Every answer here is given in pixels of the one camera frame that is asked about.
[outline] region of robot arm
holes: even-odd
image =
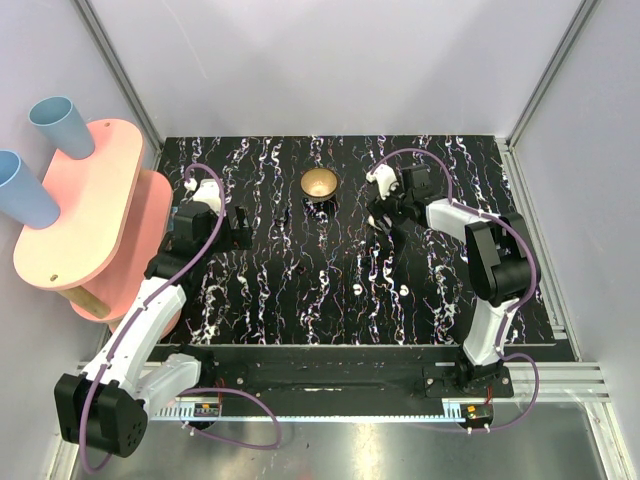
[[[198,185],[189,184],[195,190]],[[211,354],[185,347],[160,367],[140,378],[145,361],[171,319],[197,294],[211,254],[251,248],[252,229],[245,212],[236,207],[234,227],[225,216],[215,241],[178,283],[169,285],[148,305],[144,302],[182,270],[210,237],[220,214],[215,182],[202,181],[192,201],[173,218],[157,255],[149,262],[134,304],[109,342],[80,375],[63,375],[54,389],[62,438],[78,443],[80,417],[98,372],[108,365],[93,397],[87,421],[87,445],[120,457],[131,455],[140,444],[148,419],[184,390],[198,383],[213,384]]]
[[[367,174],[376,183],[378,194],[368,205],[368,223],[389,234],[394,225],[407,219],[425,228],[446,233],[465,243],[471,285],[478,296],[469,335],[462,344],[457,364],[458,386],[490,382],[500,374],[502,349],[516,310],[508,310],[524,295],[531,281],[526,255],[501,227],[476,214],[462,210],[435,192],[426,167],[402,169],[402,181],[387,165]],[[524,219],[517,213],[501,217],[530,246]],[[537,268],[536,281],[539,282]],[[506,325],[500,328],[505,319]]]

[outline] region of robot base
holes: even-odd
[[[458,366],[429,366],[422,369],[427,398],[488,398],[489,387],[493,398],[512,398],[513,385],[509,369],[496,367],[494,374],[461,386]]]

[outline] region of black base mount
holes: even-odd
[[[62,439],[80,440],[80,416],[91,381],[84,375],[64,374],[53,391]],[[87,445],[119,457],[131,455],[147,429],[142,400],[134,400],[113,381],[96,390],[87,421]]]
[[[462,348],[454,365],[424,367],[422,378],[428,398],[488,398],[489,387],[494,398],[514,395],[511,375],[504,362],[472,365]]]

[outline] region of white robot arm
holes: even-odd
[[[471,330],[462,344],[468,365],[466,378],[460,380],[462,384],[489,381],[501,367],[497,349],[504,348],[516,314],[512,307],[531,281],[524,253],[515,239],[493,222],[458,208],[457,202],[449,202],[436,194],[423,165],[402,169],[401,173],[402,181],[399,181],[395,171],[383,164],[367,174],[367,181],[378,187],[378,195],[368,205],[371,213],[368,223],[390,233],[394,225],[410,219],[467,245],[471,283],[478,299]],[[510,213],[503,220],[531,244],[519,214]]]
[[[147,416],[153,416],[180,392],[193,387],[200,378],[200,362],[190,355],[173,354],[160,367],[140,378],[144,363],[156,345],[164,329],[186,302],[181,285],[171,285],[158,295],[146,308],[143,301],[167,280],[152,277],[144,280],[133,306],[118,329],[98,355],[82,370],[86,379],[93,381],[100,367],[107,362],[107,353],[126,329],[127,335],[118,345],[110,367],[100,380],[108,385],[115,381],[134,400],[142,400]],[[143,312],[133,319],[133,314]]]

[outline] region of metal floor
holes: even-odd
[[[518,414],[496,406],[496,424]],[[98,475],[76,463],[75,479],[604,479],[585,412],[576,404],[539,404],[519,426],[468,437],[406,424],[283,424],[274,452],[190,437],[179,424],[152,422],[136,453],[113,458]],[[269,443],[267,423],[212,427],[246,442]],[[94,464],[102,458],[92,455]]]

